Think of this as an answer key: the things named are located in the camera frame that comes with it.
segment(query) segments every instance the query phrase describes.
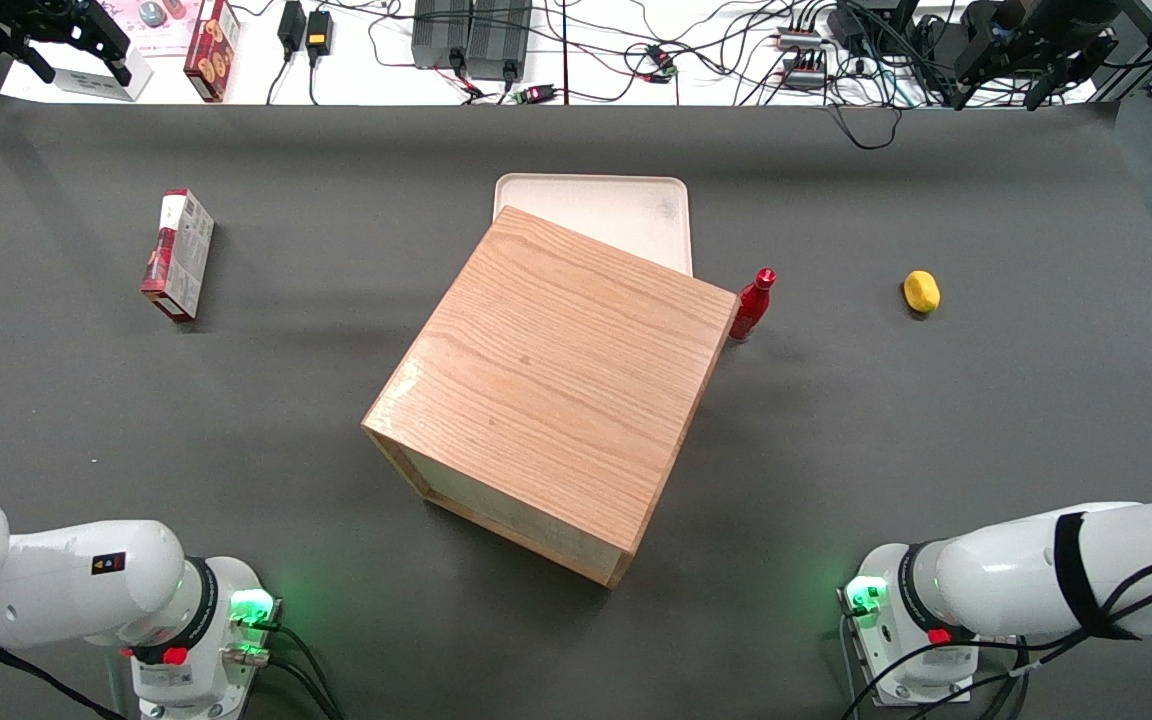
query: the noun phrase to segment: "white table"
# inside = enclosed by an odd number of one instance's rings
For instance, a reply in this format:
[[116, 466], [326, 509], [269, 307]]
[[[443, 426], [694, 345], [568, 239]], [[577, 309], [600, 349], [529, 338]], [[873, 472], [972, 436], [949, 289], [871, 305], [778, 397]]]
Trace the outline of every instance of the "white table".
[[[646, 18], [652, 31], [667, 38], [676, 37], [696, 20], [707, 17], [718, 6], [717, 0], [643, 0], [643, 3], [646, 6]], [[562, 20], [558, 15], [561, 3], [559, 0], [535, 0], [535, 5], [538, 9], [532, 10], [531, 26], [536, 32], [529, 36], [530, 54], [526, 59], [524, 82], [520, 85], [553, 83], [554, 86], [561, 88], [563, 85], [563, 45], [556, 40], [562, 35]], [[717, 18], [705, 23], [704, 26], [696, 28], [684, 40], [689, 41], [690, 45], [703, 45], [717, 40], [723, 36], [723, 30], [732, 22], [732, 18], [736, 18], [741, 13], [758, 9], [760, 5], [764, 5], [763, 0], [727, 6], [717, 14]], [[965, 8], [965, 1], [955, 3], [955, 14]], [[270, 83], [273, 82], [283, 63], [282, 46], [279, 45], [275, 37], [282, 6], [282, 0], [274, 0], [270, 9], [259, 17], [252, 17], [250, 13], [238, 10], [238, 20], [241, 20], [243, 29], [238, 38], [234, 74], [229, 82], [226, 100], [228, 104], [259, 105], [265, 103]], [[397, 14], [411, 14], [412, 6], [410, 0], [406, 1], [402, 10]], [[540, 10], [547, 6], [554, 10], [554, 14]], [[259, 10], [262, 3], [250, 5], [250, 8]], [[306, 12], [311, 12], [314, 9], [314, 3], [305, 3], [305, 8]], [[379, 13], [380, 8], [349, 10], [328, 5], [325, 6], [325, 9], [332, 12], [335, 20], [335, 37], [333, 54], [319, 61], [319, 68], [314, 75], [314, 99], [320, 105], [454, 105], [467, 99], [465, 92], [457, 88], [456, 83], [440, 77], [434, 70], [392, 68], [376, 61], [367, 29], [376, 22], [376, 13]], [[934, 0], [932, 3], [920, 6], [919, 13], [945, 15], [948, 9], [950, 6], [945, 0]], [[824, 31], [826, 14], [819, 14], [817, 22], [819, 31]], [[637, 41], [637, 38], [585, 26], [582, 24], [582, 20], [600, 24], [600, 26], [623, 29], [623, 31], [631, 33], [653, 35], [645, 26], [643, 15], [644, 10], [628, 0], [577, 0], [568, 9], [567, 38], [568, 41], [581, 41], [581, 44], [599, 46], [604, 50], [621, 51], [631, 41]], [[745, 21], [742, 20], [740, 26], [744, 26], [744, 23]], [[385, 63], [411, 63], [411, 20], [388, 18], [374, 23], [372, 36], [376, 38], [376, 54], [379, 54]], [[780, 51], [774, 50], [772, 40], [768, 40], [768, 36], [774, 31], [776, 24], [785, 24], [785, 20], [765, 20], [753, 32], [750, 32], [750, 44], [753, 45], [755, 41], [758, 41], [758, 46], [750, 51], [740, 63], [741, 68], [745, 68], [748, 61], [749, 70], [744, 74], [748, 74], [749, 77], [761, 78], [764, 73], [767, 73], [768, 68], [776, 62], [778, 56], [781, 56]], [[728, 41], [728, 65], [735, 61], [737, 46], [738, 38]], [[51, 63], [60, 65], [60, 67], [97, 71], [103, 68], [99, 60], [82, 54], [69, 46], [41, 45], [38, 46], [38, 50]], [[707, 54], [717, 59], [717, 47], [707, 50]], [[692, 55], [683, 55], [677, 59], [676, 65], [680, 73], [676, 82], [669, 83], [669, 85], [653, 85], [653, 83], [641, 79], [631, 83], [624, 74], [617, 73], [617, 70], [626, 69], [626, 61], [619, 53], [598, 53], [594, 56], [570, 46], [567, 60], [568, 82], [570, 82], [571, 91], [582, 94], [614, 97], [626, 91], [628, 85], [626, 94], [620, 99], [621, 104], [733, 105], [733, 94], [737, 96], [737, 99], [742, 99], [749, 94], [751, 88], [755, 88], [735, 77], [717, 76]], [[154, 68], [154, 77], [147, 83], [138, 103], [202, 103], [182, 73], [182, 58], [151, 58], [147, 62]], [[832, 51], [829, 54], [829, 68], [831, 71], [838, 68], [836, 51]], [[308, 82], [310, 82], [310, 69], [308, 69], [306, 54], [302, 51], [294, 56], [291, 68], [288, 68], [288, 73], [275, 88], [274, 104], [309, 105], [311, 101], [308, 93]], [[914, 78], [902, 77], [899, 79], [899, 84], [901, 91], [910, 100], [923, 100], [922, 90]], [[482, 82], [476, 83], [476, 85], [488, 94], [499, 94], [503, 88], [503, 83], [500, 82]], [[1084, 86], [1066, 92], [1064, 101], [1086, 100], [1093, 91], [1094, 89], [1089, 83], [1084, 83]], [[877, 99], [879, 88], [877, 82], [842, 81], [838, 83], [838, 93], [849, 103], [861, 104], [867, 100], [867, 96]], [[23, 65], [15, 65], [12, 68], [3, 83], [3, 94], [41, 103], [115, 103], [114, 100], [97, 99], [97, 97], [70, 94], [70, 92], [61, 91], [59, 88], [46, 85]], [[973, 99], [973, 104], [1002, 101], [1005, 96], [1002, 92], [982, 91], [977, 99]], [[793, 94], [793, 92], [780, 91], [773, 97], [768, 90], [763, 99], [771, 99], [771, 104], [774, 105], [823, 105], [824, 103], [819, 92]], [[594, 101], [573, 96], [570, 103], [576, 105]], [[562, 104], [561, 99], [552, 103], [552, 105], [559, 104]], [[897, 104], [905, 104], [899, 94]]]

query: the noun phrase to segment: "red bottle cap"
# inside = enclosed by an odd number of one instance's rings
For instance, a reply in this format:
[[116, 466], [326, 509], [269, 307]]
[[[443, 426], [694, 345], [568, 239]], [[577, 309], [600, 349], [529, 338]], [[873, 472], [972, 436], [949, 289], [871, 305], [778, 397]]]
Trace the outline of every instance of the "red bottle cap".
[[758, 276], [755, 278], [755, 287], [759, 290], [767, 290], [776, 282], [776, 271], [772, 268], [759, 270]]
[[189, 651], [185, 650], [185, 647], [167, 647], [162, 652], [162, 664], [184, 665], [184, 660], [187, 657], [189, 657]]

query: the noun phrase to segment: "red button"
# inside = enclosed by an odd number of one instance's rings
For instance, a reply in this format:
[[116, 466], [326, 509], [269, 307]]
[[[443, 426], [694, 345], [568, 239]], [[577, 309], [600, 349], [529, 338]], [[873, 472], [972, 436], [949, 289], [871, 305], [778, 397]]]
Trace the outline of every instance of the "red button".
[[185, 647], [167, 647], [162, 652], [162, 664], [184, 665], [184, 659], [187, 655], [189, 655], [189, 651], [185, 650]]

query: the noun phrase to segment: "cardboard box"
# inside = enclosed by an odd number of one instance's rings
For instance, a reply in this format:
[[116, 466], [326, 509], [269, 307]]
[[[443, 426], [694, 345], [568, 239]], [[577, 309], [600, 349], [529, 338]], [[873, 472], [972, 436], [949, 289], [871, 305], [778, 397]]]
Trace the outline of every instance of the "cardboard box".
[[237, 50], [238, 18], [233, 8], [225, 0], [205, 0], [184, 56], [184, 74], [205, 103], [223, 101]]
[[150, 255], [141, 293], [175, 323], [198, 314], [202, 274], [207, 268], [211, 214], [188, 190], [169, 190], [162, 196], [159, 242]]
[[362, 427], [420, 497], [614, 588], [736, 305], [505, 209]]

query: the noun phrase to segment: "white tray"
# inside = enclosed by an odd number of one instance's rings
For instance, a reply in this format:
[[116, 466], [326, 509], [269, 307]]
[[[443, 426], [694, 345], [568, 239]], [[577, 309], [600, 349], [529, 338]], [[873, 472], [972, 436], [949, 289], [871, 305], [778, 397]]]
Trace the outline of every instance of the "white tray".
[[691, 217], [680, 179], [509, 173], [497, 181], [506, 205], [691, 274]]

